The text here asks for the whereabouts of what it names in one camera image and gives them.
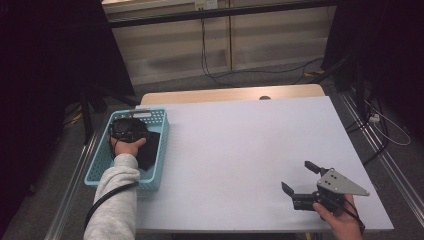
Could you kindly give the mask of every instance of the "wall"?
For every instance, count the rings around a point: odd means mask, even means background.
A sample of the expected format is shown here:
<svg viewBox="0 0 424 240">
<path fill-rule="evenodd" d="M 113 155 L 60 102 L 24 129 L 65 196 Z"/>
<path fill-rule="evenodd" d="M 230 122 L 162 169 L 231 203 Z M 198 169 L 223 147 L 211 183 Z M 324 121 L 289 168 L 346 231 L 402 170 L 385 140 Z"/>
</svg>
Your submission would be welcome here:
<svg viewBox="0 0 424 240">
<path fill-rule="evenodd" d="M 194 0 L 103 2 L 108 19 L 194 10 Z M 219 7 L 279 3 L 220 0 Z M 205 20 L 209 71 L 296 63 L 323 56 L 334 7 Z M 200 20 L 113 29 L 133 85 L 202 75 Z"/>
</svg>

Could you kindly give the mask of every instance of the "white table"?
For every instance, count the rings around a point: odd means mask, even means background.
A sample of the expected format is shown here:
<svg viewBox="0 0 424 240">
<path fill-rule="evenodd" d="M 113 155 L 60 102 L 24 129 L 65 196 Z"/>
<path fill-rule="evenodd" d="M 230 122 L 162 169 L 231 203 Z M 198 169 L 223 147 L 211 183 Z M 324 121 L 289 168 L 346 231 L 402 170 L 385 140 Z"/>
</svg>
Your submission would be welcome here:
<svg viewBox="0 0 424 240">
<path fill-rule="evenodd" d="M 281 181 L 296 193 L 316 190 L 306 160 L 370 191 L 355 197 L 368 231 L 393 229 L 328 97 L 161 106 L 170 123 L 162 183 L 140 194 L 138 231 L 327 230 L 281 190 Z"/>
</svg>

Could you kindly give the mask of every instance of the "black object in basket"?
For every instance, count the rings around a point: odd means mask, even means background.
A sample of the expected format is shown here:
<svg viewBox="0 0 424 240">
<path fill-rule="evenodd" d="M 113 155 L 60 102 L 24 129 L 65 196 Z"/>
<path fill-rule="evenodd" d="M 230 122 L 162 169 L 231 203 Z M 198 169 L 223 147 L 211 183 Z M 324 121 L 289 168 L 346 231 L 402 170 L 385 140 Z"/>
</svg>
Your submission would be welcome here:
<svg viewBox="0 0 424 240">
<path fill-rule="evenodd" d="M 109 128 L 110 137 L 122 142 L 133 143 L 141 138 L 146 138 L 146 143 L 141 146 L 136 156 L 138 167 L 147 171 L 155 164 L 160 133 L 151 132 L 147 129 L 146 123 L 137 118 L 115 119 Z M 115 156 L 115 147 L 110 144 L 111 153 Z"/>
</svg>

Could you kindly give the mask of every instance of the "black metal frame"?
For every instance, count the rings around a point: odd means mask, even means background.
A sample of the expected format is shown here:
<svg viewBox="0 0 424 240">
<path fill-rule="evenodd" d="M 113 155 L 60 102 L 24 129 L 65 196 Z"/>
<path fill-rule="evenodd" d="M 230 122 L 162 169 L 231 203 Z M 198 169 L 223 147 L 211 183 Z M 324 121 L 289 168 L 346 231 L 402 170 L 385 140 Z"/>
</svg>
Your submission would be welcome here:
<svg viewBox="0 0 424 240">
<path fill-rule="evenodd" d="M 154 16 L 154 17 L 111 20 L 109 21 L 109 26 L 112 28 L 133 27 L 133 26 L 140 26 L 140 25 L 179 22 L 179 21 L 188 21 L 188 20 L 196 20 L 196 19 L 228 17 L 228 16 L 237 16 L 237 15 L 266 13 L 266 12 L 280 12 L 280 11 L 317 8 L 317 7 L 329 7 L 329 6 L 335 6 L 340 3 L 348 3 L 348 2 L 351 2 L 351 1 L 304 0 L 304 1 L 296 1 L 296 2 L 266 4 L 266 5 L 259 5 L 259 6 L 222 8 L 222 9 L 213 9 L 213 10 L 205 10 L 205 11 L 193 11 L 193 12 L 186 12 L 186 13 L 167 14 L 167 15 Z"/>
</svg>

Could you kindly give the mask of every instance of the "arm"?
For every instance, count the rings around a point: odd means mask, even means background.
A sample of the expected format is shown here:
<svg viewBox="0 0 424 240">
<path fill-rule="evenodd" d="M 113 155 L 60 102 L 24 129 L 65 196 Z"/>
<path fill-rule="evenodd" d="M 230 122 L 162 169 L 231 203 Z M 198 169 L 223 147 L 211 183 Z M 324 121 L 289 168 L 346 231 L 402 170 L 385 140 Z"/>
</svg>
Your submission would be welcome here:
<svg viewBox="0 0 424 240">
<path fill-rule="evenodd" d="M 345 198 L 346 201 L 349 201 L 352 204 L 352 206 L 355 206 L 352 195 L 346 194 Z M 350 212 L 355 213 L 355 210 L 352 206 L 349 203 L 345 202 L 344 207 Z M 352 218 L 341 210 L 338 210 L 334 214 L 332 214 L 319 203 L 314 203 L 313 207 L 315 211 L 330 225 L 334 236 L 336 236 L 336 239 L 362 240 L 359 224 L 354 218 Z"/>
<path fill-rule="evenodd" d="M 115 164 L 106 170 L 97 188 L 94 202 L 111 190 L 140 179 L 137 169 L 138 148 L 146 142 L 118 142 L 115 147 Z M 134 239 L 137 210 L 136 189 L 128 189 L 106 200 L 94 212 L 84 233 L 84 239 Z"/>
</svg>

